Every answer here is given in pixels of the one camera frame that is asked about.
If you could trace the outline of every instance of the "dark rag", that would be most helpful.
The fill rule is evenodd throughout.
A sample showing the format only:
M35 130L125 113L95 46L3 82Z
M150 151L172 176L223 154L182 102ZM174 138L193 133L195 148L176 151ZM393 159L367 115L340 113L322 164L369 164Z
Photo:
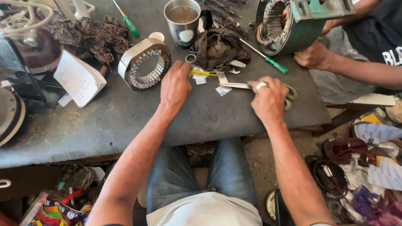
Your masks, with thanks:
M251 60L237 34L226 28L213 28L198 34L190 51L197 52L194 64L206 71L232 60L245 64Z

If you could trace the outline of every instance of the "workbench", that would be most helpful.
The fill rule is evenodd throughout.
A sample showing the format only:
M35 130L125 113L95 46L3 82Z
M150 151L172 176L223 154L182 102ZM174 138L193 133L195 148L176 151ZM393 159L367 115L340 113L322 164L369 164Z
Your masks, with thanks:
M112 0L87 0L96 6L92 19L103 21L111 15L123 21ZM175 46L163 8L168 0L117 0L120 7L139 29L139 37L129 34L136 44L152 32L164 34L172 60L182 60L189 52ZM242 16L240 24L254 21L257 1L234 6ZM248 43L256 47L255 39ZM263 76L279 78L294 87L299 97L284 114L288 128L300 128L331 122L318 89L308 70L299 66L291 55L275 56L289 72L280 74L264 59L251 51L251 63L239 74L226 74L229 82L245 83ZM152 117L160 102L160 84L144 92L132 91L117 73L117 63L110 65L107 85L84 108L71 101L58 105L52 115L27 115L17 134L0 148L0 168L41 164L122 153ZM266 130L251 108L254 93L233 89L224 96L215 90L218 79L196 85L170 125L162 146L193 144L222 138L265 133Z

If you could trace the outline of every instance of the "yellow-handled screwdriver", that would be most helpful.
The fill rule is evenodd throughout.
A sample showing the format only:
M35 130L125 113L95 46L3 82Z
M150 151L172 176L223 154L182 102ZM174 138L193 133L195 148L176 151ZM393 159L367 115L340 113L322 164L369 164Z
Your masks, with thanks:
M200 70L191 70L190 74L192 74L192 75L205 75L206 77L209 77L210 75L219 77L219 75L217 75L217 74L212 74L210 72L203 72L203 71L200 71Z
M124 20L124 22L126 22L127 27L128 27L128 29L130 29L131 33L133 33L134 36L139 35L137 27L131 22L130 19L128 19L127 15L123 12L123 10L121 10L121 8L117 4L117 2L115 0L113 0L113 2L116 4L116 6L119 9L120 13L123 15L123 20Z

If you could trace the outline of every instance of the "green-handled screwdriver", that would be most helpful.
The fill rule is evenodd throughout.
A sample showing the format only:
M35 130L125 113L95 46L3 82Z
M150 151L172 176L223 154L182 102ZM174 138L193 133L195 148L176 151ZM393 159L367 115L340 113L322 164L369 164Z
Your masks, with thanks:
M138 29L135 27L135 25L131 22L130 19L128 19L127 15L124 14L123 10L121 10L121 8L119 7L119 5L117 4L117 2L115 0L113 0L113 2L116 4L117 8L119 9L119 11L121 12L121 14L123 15L123 20L124 22L126 22L128 29L130 29L131 33L133 33L133 35L137 36L139 35Z
M278 69L279 72L281 72L282 74L286 74L287 73L287 68L285 66L283 66L281 63L279 63L278 61L272 59L272 57L270 56L266 56L264 54L262 54L260 51L256 50L254 47L252 47L251 45L249 45L246 41L244 41L243 39L240 39L240 41L242 41L244 44L248 45L250 48L252 48L254 51L256 51L258 54L260 54L261 56L263 56L265 58L265 61L272 64L276 69Z

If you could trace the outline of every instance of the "jeans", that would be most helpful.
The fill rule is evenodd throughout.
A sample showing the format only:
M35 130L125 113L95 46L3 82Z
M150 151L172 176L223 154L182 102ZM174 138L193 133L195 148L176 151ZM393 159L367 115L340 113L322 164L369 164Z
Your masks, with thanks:
M148 175L147 214L177 200L208 191L242 199L257 208L257 194L240 138L218 141L208 171L207 189L200 190L185 146L161 148Z

